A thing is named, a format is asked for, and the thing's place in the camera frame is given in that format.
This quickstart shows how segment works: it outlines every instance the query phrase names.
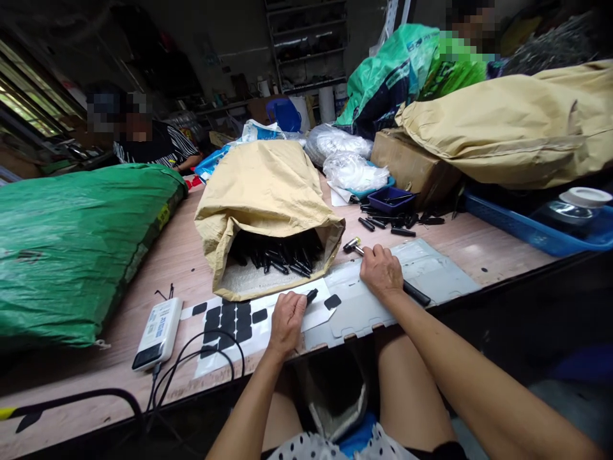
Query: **window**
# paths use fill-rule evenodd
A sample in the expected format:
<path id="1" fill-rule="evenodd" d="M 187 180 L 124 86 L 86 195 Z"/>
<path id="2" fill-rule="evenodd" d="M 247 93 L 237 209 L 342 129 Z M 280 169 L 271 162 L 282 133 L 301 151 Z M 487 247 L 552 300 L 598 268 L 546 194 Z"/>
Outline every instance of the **window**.
<path id="1" fill-rule="evenodd" d="M 78 115 L 19 54 L 0 40 L 0 101 L 45 137 L 65 133 L 71 128 L 62 122 Z"/>

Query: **beige sack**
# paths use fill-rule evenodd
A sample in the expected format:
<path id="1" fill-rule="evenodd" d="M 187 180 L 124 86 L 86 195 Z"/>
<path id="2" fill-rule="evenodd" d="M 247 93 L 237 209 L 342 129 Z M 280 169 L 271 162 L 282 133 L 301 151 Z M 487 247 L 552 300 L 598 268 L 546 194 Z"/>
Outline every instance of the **beige sack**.
<path id="1" fill-rule="evenodd" d="M 195 224 L 213 269 L 213 292 L 242 301 L 294 288 L 322 277 L 338 252 L 345 219 L 322 199 L 319 173 L 294 141 L 255 141 L 233 147 L 207 182 Z M 310 279 L 253 264 L 240 266 L 227 254 L 241 230 L 285 237 L 316 229 L 324 252 Z"/>
<path id="2" fill-rule="evenodd" d="M 488 80 L 401 107 L 396 122 L 479 182 L 562 185 L 613 164 L 613 61 Z"/>

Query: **woman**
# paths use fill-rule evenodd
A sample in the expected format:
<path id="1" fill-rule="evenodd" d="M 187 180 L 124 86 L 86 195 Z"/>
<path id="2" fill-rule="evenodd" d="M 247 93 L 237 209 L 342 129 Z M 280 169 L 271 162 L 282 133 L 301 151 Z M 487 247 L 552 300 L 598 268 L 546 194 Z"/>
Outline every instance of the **woman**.
<path id="1" fill-rule="evenodd" d="M 87 104 L 93 130 L 111 126 L 113 153 L 121 163 L 158 163 L 189 174 L 202 155 L 178 129 L 151 119 L 144 98 L 111 82 L 90 85 Z"/>
<path id="2" fill-rule="evenodd" d="M 406 335 L 375 336 L 381 421 L 354 458 L 465 459 L 438 389 L 491 458 L 605 458 L 569 421 L 413 302 L 389 249 L 364 248 L 360 277 Z M 346 458 L 319 435 L 303 433 L 277 382 L 298 345 L 306 306 L 305 296 L 279 296 L 268 348 L 207 460 Z"/>

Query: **black and white striped top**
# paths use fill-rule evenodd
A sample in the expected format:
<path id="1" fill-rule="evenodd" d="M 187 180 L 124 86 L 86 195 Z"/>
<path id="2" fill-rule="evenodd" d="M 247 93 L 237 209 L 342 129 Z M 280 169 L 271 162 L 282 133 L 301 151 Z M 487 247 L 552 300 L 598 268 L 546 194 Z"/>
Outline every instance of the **black and white striped top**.
<path id="1" fill-rule="evenodd" d="M 146 142 L 119 141 L 113 153 L 121 163 L 158 163 L 175 167 L 192 155 L 199 155 L 196 147 L 178 129 L 153 121 L 153 139 Z"/>

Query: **white lid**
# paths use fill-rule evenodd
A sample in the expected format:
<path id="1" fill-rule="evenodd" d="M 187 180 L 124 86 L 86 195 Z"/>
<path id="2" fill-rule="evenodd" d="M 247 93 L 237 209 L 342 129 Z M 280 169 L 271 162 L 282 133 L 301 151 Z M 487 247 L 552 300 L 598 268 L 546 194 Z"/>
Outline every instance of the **white lid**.
<path id="1" fill-rule="evenodd" d="M 611 194 L 587 187 L 573 187 L 560 194 L 560 199 L 581 208 L 601 208 L 613 199 Z"/>

